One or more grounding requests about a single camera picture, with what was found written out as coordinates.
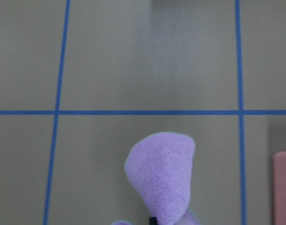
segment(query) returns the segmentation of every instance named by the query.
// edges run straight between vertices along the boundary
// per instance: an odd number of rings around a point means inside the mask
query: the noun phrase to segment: pink box
[[[273,158],[274,174],[274,223],[286,225],[286,151]]]

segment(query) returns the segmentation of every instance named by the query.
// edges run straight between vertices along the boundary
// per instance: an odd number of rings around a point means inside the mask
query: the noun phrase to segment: blue grid line
[[[54,120],[53,120],[52,143],[51,143],[49,166],[48,166],[43,225],[47,225],[48,215],[49,215],[50,196],[51,196],[51,188],[52,188],[52,181],[53,181],[54,154],[55,154],[57,133],[58,133],[60,96],[61,96],[64,62],[65,62],[65,49],[66,49],[66,40],[67,40],[67,31],[68,31],[69,10],[70,10],[70,0],[67,0],[66,9],[65,9],[63,36],[62,36],[62,46],[61,46],[61,52],[60,52],[60,66],[59,66],[59,76],[58,76],[57,94],[56,94]]]
[[[0,110],[0,115],[286,115],[286,110]]]
[[[60,111],[61,115],[237,115],[237,110],[84,110]]]
[[[245,130],[244,130],[244,85],[242,72],[242,45],[240,0],[235,0],[237,76],[238,76],[238,106],[239,106],[239,145],[240,145],[240,180],[241,180],[241,225],[247,225],[246,205],[246,169],[245,169]]]

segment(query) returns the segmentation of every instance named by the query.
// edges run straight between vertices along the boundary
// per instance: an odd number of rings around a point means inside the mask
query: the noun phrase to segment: purple plush toy
[[[200,225],[188,208],[194,152],[191,137],[161,132],[138,142],[128,155],[125,173],[158,225]]]

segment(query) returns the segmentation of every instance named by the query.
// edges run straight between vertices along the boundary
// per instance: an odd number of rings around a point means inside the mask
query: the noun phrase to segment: plush toy ear
[[[176,225],[200,225],[201,223],[194,215],[193,211],[189,208]]]
[[[112,223],[111,225],[132,225],[130,222],[127,221],[116,221]]]
[[[125,172],[160,225],[175,225],[190,201],[193,139],[161,132],[138,142],[131,150]]]

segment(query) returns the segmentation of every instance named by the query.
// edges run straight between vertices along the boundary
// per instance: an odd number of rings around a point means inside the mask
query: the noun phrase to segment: black tag
[[[149,218],[149,225],[158,225],[158,221],[156,217]]]

